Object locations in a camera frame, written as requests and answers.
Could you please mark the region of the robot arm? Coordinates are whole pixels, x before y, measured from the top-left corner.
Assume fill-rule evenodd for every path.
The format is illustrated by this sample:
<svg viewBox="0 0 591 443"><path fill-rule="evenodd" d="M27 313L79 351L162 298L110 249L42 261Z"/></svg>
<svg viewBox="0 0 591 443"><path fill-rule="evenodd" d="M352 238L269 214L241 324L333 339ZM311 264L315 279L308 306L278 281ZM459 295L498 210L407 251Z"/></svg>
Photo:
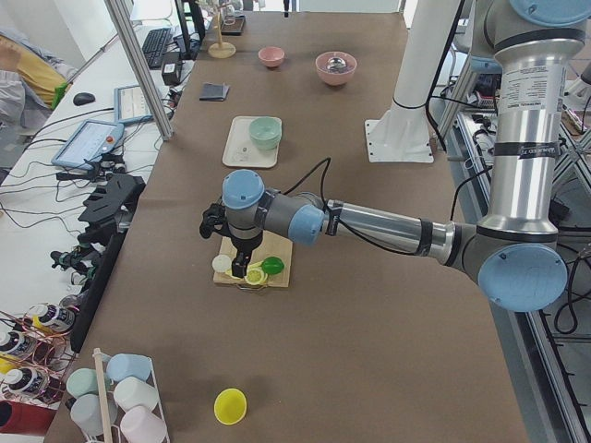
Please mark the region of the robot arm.
<svg viewBox="0 0 591 443"><path fill-rule="evenodd" d="M266 187L238 170L223 180L222 233L247 270L264 232L311 245L347 231L396 254L433 257L465 273L493 303L515 312L560 297L568 270L549 221L565 68L585 43L586 1L478 1L472 52L502 69L488 212L476 224L437 223Z"/></svg>

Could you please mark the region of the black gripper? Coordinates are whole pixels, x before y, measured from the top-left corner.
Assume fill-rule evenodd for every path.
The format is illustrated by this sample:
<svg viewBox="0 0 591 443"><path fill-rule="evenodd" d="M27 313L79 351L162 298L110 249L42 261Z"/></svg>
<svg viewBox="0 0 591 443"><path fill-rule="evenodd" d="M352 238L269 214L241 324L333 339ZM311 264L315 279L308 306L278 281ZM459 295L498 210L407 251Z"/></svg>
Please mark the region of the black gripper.
<svg viewBox="0 0 591 443"><path fill-rule="evenodd" d="M262 243L262 236L243 239L233 237L232 245L236 249L236 256L232 261L232 275L236 278L244 278L247 274L247 260L251 259L253 251Z"/></svg>

